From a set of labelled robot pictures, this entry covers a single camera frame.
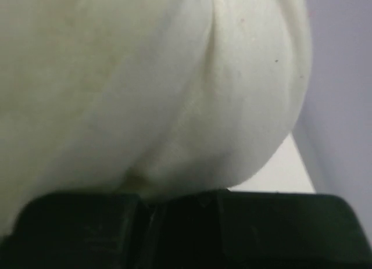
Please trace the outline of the white pillow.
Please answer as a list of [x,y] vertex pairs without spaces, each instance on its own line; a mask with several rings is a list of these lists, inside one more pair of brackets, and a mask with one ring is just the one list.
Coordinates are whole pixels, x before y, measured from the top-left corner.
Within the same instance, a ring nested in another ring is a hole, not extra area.
[[312,65],[306,0],[1,0],[1,236],[57,191],[155,202],[256,174]]

